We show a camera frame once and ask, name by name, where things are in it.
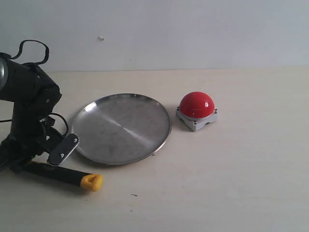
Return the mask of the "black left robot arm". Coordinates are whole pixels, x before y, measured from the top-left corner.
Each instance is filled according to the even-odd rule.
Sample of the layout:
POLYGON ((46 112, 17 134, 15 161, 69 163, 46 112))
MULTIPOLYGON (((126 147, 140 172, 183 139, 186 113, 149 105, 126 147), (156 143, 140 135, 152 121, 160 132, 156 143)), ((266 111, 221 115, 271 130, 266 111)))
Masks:
POLYGON ((38 65, 18 64, 1 54, 0 99, 14 104, 10 132, 0 144, 1 170, 49 153, 64 139, 50 116, 61 96, 59 86, 38 65))

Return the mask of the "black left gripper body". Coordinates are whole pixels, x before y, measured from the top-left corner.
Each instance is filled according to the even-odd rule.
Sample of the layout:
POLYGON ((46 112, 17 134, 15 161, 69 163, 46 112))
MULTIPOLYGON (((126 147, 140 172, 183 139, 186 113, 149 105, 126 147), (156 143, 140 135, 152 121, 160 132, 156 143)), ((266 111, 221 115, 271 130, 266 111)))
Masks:
POLYGON ((23 124, 11 130, 0 144, 0 170, 20 170, 36 156, 50 153, 65 138, 54 124, 55 119, 48 116, 36 121, 34 127, 23 124))

